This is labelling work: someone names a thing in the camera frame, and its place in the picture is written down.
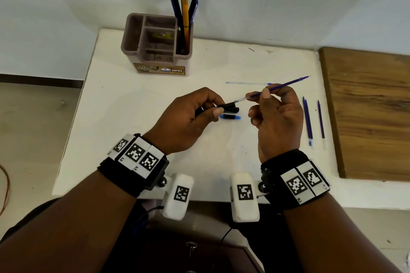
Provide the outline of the person's right hand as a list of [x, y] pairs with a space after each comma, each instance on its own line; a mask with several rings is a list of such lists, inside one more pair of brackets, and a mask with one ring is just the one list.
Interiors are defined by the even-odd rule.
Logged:
[[258, 156], [261, 163], [300, 148], [304, 113], [294, 89], [286, 86], [271, 91], [276, 107], [261, 107], [261, 95], [249, 99], [256, 105], [248, 116], [258, 129]]

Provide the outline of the person's left hand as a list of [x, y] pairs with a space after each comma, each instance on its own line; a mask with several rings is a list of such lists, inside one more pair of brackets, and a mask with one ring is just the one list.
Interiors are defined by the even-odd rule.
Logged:
[[210, 108], [223, 104], [224, 100], [207, 87], [179, 96], [142, 138], [165, 155], [185, 151], [196, 143], [209, 125], [196, 123], [195, 111], [202, 105]]

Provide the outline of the black pen barrel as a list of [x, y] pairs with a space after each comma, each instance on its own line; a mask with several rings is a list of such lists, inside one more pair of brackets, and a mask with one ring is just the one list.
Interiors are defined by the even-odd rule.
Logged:
[[[216, 107], [220, 107], [224, 109], [225, 113], [231, 113], [231, 114], [237, 114], [239, 112], [239, 108], [236, 106], [235, 102], [223, 104], [223, 105], [217, 105]], [[202, 105], [195, 111], [195, 117], [198, 115], [202, 114], [205, 110], [207, 110], [207, 107], [205, 105]]]

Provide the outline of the person's left forearm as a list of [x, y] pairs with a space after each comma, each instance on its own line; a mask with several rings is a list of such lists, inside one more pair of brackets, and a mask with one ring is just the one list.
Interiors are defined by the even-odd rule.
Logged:
[[135, 203], [95, 171], [0, 244], [0, 273], [100, 272]]

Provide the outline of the person's right forearm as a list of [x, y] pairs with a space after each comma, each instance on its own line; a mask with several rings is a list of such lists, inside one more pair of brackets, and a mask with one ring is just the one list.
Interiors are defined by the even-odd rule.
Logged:
[[401, 273], [330, 193], [283, 213], [305, 273]]

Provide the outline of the clear empty pen refill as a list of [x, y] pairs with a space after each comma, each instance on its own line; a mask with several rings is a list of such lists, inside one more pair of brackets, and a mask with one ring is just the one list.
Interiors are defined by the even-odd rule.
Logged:
[[226, 81], [226, 84], [241, 84], [241, 85], [271, 85], [272, 83], [250, 83], [250, 82], [235, 82], [235, 81]]

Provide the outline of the thin blue pen refill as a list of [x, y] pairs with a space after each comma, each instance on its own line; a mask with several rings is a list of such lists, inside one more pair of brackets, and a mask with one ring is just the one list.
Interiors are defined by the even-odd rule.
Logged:
[[323, 144], [324, 150], [326, 150], [327, 146], [326, 146], [324, 122], [323, 122], [323, 117], [322, 117], [321, 104], [320, 104], [319, 100], [317, 100], [317, 112], [318, 112], [318, 116], [319, 116], [319, 124], [320, 124], [320, 130], [321, 130], [322, 144]]

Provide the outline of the brown plastic pen holder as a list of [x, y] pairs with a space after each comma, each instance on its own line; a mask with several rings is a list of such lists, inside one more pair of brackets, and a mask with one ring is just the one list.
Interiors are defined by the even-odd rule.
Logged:
[[[174, 41], [152, 37], [152, 32], [174, 34]], [[184, 32], [173, 16], [131, 13], [126, 18], [121, 43], [122, 53], [141, 74], [187, 76], [193, 50], [193, 28], [190, 28], [190, 52], [184, 53]]]

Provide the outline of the yellow pen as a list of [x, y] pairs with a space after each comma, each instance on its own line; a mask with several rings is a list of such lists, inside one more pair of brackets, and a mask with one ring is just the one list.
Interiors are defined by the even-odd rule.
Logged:
[[190, 23], [189, 23], [189, 2], [188, 0], [181, 0], [182, 22], [185, 42], [185, 54], [190, 53]]

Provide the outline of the wooden board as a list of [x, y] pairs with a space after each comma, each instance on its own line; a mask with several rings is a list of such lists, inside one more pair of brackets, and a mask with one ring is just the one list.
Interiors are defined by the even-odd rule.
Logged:
[[410, 55], [322, 47], [340, 178], [410, 182]]

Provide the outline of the dark blue pen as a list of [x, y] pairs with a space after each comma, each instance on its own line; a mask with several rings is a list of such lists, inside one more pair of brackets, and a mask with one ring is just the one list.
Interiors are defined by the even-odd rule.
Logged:
[[197, 11], [198, 8], [198, 0], [191, 0], [190, 6], [189, 6], [189, 27], [191, 27], [192, 23], [193, 23], [193, 19], [195, 16], [195, 13]]
[[177, 24], [181, 31], [183, 31], [183, 18], [179, 0], [171, 0], [174, 15], [177, 18]]

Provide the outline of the brown wooden drawer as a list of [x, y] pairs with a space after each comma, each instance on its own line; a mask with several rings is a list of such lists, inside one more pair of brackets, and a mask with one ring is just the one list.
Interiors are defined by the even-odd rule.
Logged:
[[[193, 201], [181, 221], [152, 213], [137, 253], [144, 273], [264, 273], [239, 230], [225, 218], [228, 204]], [[187, 241], [198, 244], [188, 258]]]

